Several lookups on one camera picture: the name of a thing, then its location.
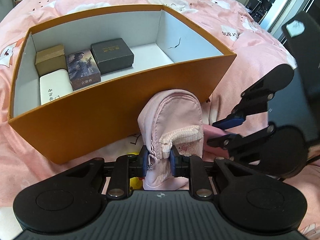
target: cardboard box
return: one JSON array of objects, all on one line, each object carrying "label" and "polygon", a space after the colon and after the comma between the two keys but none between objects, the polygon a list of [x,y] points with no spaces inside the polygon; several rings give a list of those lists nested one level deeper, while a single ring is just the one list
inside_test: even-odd
[{"label": "cardboard box", "polygon": [[123,39],[92,44],[91,52],[101,75],[131,67],[134,60],[132,51]]},{"label": "cardboard box", "polygon": [[36,68],[39,77],[59,69],[68,70],[63,44],[37,52]]},{"label": "cardboard box", "polygon": [[[70,54],[119,37],[134,53],[131,68],[41,106],[37,51],[64,44]],[[184,89],[206,101],[235,57],[163,5],[110,6],[58,17],[26,34],[13,73],[8,122],[45,157],[65,163],[139,132],[138,115],[157,92]]]},{"label": "cardboard box", "polygon": [[66,56],[73,90],[101,81],[100,71],[89,49]]}]

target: zipper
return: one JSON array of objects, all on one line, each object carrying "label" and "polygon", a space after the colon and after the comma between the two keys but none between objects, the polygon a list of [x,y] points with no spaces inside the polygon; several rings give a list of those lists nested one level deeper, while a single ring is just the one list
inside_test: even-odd
[{"label": "zipper", "polygon": [[148,154],[148,166],[147,166],[147,171],[150,170],[152,167],[154,167],[158,163],[158,159],[156,158],[156,152],[154,151],[153,148],[153,140],[151,139],[151,153]]},{"label": "zipper", "polygon": [[157,163],[157,158],[156,158],[156,151],[154,150],[155,149],[155,145],[154,145],[154,143],[153,143],[153,141],[156,139],[156,131],[155,131],[155,129],[154,129],[154,125],[155,125],[155,120],[157,120],[158,119],[158,115],[159,115],[159,112],[160,112],[160,110],[162,109],[162,106],[164,105],[164,103],[165,103],[166,101],[164,101],[164,100],[162,100],[162,102],[160,103],[160,105],[158,106],[158,109],[157,109],[157,111],[156,111],[156,114],[155,114],[155,118],[154,118],[154,120],[153,120],[153,122],[152,122],[152,127],[153,127],[153,129],[152,129],[152,134],[151,134],[151,154],[154,156],[154,160],[155,160],[155,164],[153,164],[153,166],[154,165],[156,165],[156,163]]}]

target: black gift box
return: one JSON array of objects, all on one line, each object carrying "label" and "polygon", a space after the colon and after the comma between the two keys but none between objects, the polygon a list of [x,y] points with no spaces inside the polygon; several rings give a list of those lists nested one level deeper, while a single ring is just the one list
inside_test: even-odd
[{"label": "black gift box", "polygon": [[134,54],[123,39],[91,45],[91,52],[101,75],[132,66]]}]

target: pink blanket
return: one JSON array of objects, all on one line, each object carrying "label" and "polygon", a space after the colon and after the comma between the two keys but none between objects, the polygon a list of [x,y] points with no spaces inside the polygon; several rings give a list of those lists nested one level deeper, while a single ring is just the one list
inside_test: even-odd
[{"label": "pink blanket", "polygon": [[[139,138],[130,137],[64,165],[55,165],[8,125],[12,73],[28,28],[76,11],[119,4],[149,3],[172,7],[237,54],[210,97],[210,102],[203,104],[204,120],[207,123],[227,116],[239,102],[240,93],[275,66],[289,63],[295,67],[295,61],[286,49],[254,23],[244,6],[235,0],[23,0],[0,23],[0,206],[11,206],[21,189],[93,156],[114,161],[117,156],[138,151],[141,146]],[[233,129],[233,132],[247,135],[266,125],[266,115],[259,114],[249,117],[244,125]],[[301,174],[288,180],[288,183],[300,189],[308,199],[310,208],[300,229],[308,227],[304,233],[315,237],[314,232],[320,225],[320,168],[308,166]]]}]

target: black rubber surface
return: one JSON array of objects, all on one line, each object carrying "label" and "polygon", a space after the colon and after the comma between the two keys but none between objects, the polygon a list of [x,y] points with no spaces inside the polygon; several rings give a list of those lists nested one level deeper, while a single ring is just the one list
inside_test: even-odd
[{"label": "black rubber surface", "polygon": [[212,203],[195,200],[188,191],[134,191],[126,200],[110,202],[97,220],[80,230],[56,236],[24,231],[16,238],[16,240],[43,239],[302,240],[306,238],[297,231],[279,236],[258,236],[240,231],[226,222]]}]

